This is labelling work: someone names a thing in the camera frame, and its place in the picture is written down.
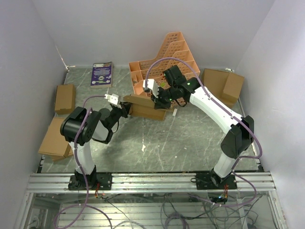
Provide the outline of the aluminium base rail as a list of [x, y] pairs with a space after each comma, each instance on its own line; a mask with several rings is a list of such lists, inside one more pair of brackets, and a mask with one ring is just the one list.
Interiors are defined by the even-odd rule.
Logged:
[[[276, 187], [270, 173], [238, 173], [240, 177], [236, 178], [238, 191], [253, 191], [248, 184], [248, 180], [257, 191], [275, 191]], [[71, 194], [82, 193], [85, 190], [68, 190], [68, 183], [71, 174], [32, 174], [30, 176], [26, 191], [28, 193], [54, 193]], [[169, 174], [113, 174], [112, 187], [110, 190], [101, 191], [101, 193], [196, 193], [200, 192], [196, 184], [191, 182], [194, 173], [169, 173]]]

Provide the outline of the purple book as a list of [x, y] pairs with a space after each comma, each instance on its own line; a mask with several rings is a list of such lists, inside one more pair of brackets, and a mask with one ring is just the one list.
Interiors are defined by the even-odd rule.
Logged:
[[90, 86], [92, 88], [112, 87], [112, 68], [112, 62], [93, 64]]

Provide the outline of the peach plastic file organizer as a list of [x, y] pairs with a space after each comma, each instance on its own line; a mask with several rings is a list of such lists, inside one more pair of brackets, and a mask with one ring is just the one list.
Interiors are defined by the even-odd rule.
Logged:
[[133, 91], [136, 95], [144, 95], [149, 97], [151, 94], [144, 92], [142, 85], [150, 66], [157, 60], [166, 57], [173, 57], [186, 62], [194, 69], [194, 73], [183, 63], [175, 60], [164, 60], [151, 69], [149, 78], [154, 79], [163, 89], [169, 88], [169, 85], [163, 75], [163, 71], [177, 65], [186, 79], [190, 79], [195, 75], [200, 75], [200, 70], [194, 60], [194, 57], [183, 37], [179, 32], [171, 32], [165, 36], [165, 39], [157, 53], [156, 57], [151, 60], [136, 61], [129, 63]]

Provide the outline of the cardboard box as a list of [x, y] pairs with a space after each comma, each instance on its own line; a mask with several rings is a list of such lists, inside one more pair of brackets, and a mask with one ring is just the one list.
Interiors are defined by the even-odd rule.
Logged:
[[204, 69], [202, 81], [217, 99], [233, 108], [240, 96], [244, 77], [235, 73]]
[[58, 85], [55, 98], [55, 113], [70, 114], [75, 109], [76, 89], [73, 84]]
[[126, 95], [123, 100], [132, 104], [129, 111], [131, 116], [163, 121], [167, 112], [172, 113], [174, 111], [173, 108], [155, 109], [153, 100], [144, 95]]
[[64, 136], [60, 134], [60, 127], [64, 118], [54, 117], [38, 150], [41, 155], [49, 156], [53, 162], [73, 156], [72, 149]]

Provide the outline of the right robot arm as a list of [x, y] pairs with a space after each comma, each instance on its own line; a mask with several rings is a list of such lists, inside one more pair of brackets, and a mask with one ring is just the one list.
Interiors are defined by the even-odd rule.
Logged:
[[222, 188], [238, 158], [254, 141], [253, 118], [249, 115], [243, 117], [225, 106], [195, 76], [187, 78], [177, 65], [163, 71], [163, 76], [168, 84], [167, 88], [159, 86], [154, 79], [147, 79], [143, 83], [143, 88], [152, 94], [155, 109], [168, 109], [172, 102], [181, 99], [185, 104], [203, 112], [222, 132], [219, 159], [206, 181], [216, 189]]

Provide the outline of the black mounting plate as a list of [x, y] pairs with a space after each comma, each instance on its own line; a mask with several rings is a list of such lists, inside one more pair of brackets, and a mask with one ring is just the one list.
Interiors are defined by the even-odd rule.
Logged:
[[235, 176], [230, 174], [224, 179], [217, 178], [216, 175], [211, 174], [209, 171], [196, 173], [193, 177], [193, 182], [196, 184], [197, 190], [232, 190], [237, 189]]
[[[89, 190], [111, 190], [111, 173], [93, 172], [91, 175], [86, 175], [86, 178]], [[86, 189], [87, 188], [83, 174], [75, 172], [75, 174], [70, 177], [68, 190], [79, 191]]]

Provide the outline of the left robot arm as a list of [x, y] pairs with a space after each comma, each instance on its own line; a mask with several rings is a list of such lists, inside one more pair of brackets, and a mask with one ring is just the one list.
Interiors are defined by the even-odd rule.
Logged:
[[131, 107], [129, 102], [112, 104], [111, 110], [102, 108], [99, 111], [88, 111], [78, 106], [65, 118], [60, 134], [71, 146], [76, 163], [70, 188], [93, 189], [97, 185], [97, 171], [90, 141], [108, 144], [115, 133], [113, 128], [119, 126], [120, 118], [128, 117]]

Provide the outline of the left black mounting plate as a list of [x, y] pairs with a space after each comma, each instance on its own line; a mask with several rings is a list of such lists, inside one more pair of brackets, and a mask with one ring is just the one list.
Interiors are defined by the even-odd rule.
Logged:
[[[89, 190], [111, 190], [111, 173], [93, 172], [91, 175], [86, 175], [86, 178]], [[79, 191], [86, 189], [87, 188], [83, 174], [75, 172], [75, 174], [70, 177], [68, 190]]]

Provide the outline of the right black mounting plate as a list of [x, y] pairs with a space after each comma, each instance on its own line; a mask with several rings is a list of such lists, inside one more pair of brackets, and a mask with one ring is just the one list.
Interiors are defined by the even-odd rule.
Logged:
[[193, 177], [193, 182], [196, 184], [197, 190], [232, 190], [237, 189], [235, 176], [230, 174], [224, 179], [217, 178], [216, 175], [211, 174], [209, 171], [196, 173]]

